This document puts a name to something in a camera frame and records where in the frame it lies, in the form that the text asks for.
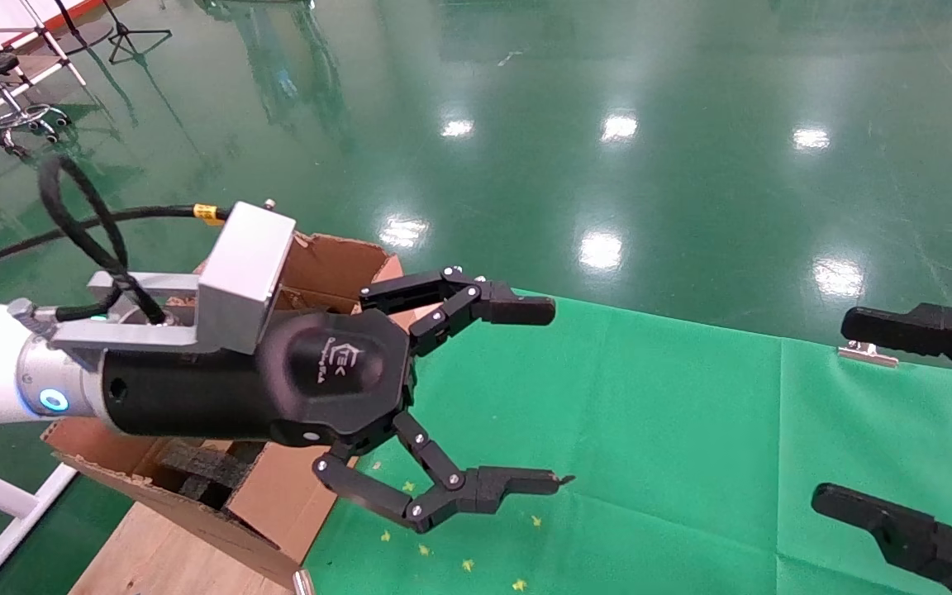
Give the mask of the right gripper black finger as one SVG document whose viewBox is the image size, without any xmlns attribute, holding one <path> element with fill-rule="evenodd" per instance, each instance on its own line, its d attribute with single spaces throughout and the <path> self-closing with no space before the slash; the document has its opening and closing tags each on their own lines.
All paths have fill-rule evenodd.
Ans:
<svg viewBox="0 0 952 595">
<path fill-rule="evenodd" d="M 868 532 L 887 564 L 952 592 L 952 525 L 836 483 L 816 486 L 812 509 Z"/>
<path fill-rule="evenodd" d="M 952 307 L 921 302 L 904 313 L 853 307 L 843 317 L 841 334 L 903 353 L 944 355 L 952 362 Z"/>
</svg>

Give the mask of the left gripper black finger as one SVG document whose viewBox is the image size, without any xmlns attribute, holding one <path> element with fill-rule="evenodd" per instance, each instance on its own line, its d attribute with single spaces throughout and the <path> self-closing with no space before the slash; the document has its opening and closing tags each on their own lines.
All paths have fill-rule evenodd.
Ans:
<svg viewBox="0 0 952 595">
<path fill-rule="evenodd" d="M 552 298 L 519 295 L 504 282 L 488 281 L 483 276 L 471 278 L 460 267 L 373 283 L 359 291 L 359 304 L 363 310 L 374 309 L 385 315 L 433 308 L 408 327 L 412 357 L 437 350 L 473 321 L 548 326 L 556 315 Z"/>
<path fill-rule="evenodd" d="M 392 436 L 433 482 L 425 493 L 413 496 L 355 470 L 349 460 L 356 449 L 341 443 L 333 444 L 318 457 L 312 470 L 322 486 L 336 496 L 417 534 L 433 530 L 458 513 L 494 515 L 513 493 L 552 496 L 575 479 L 573 475 L 560 477 L 548 469 L 479 466 L 461 470 L 407 412 L 393 418 Z"/>
</svg>

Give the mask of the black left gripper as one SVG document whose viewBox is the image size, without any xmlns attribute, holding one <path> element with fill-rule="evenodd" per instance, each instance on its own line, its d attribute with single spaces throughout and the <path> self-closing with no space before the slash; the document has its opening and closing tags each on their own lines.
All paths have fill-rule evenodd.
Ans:
<svg viewBox="0 0 952 595">
<path fill-rule="evenodd" d="M 374 448 L 413 403 L 411 337 L 378 310 L 275 315 L 252 355 L 111 350 L 108 422 L 129 436 Z"/>
</svg>

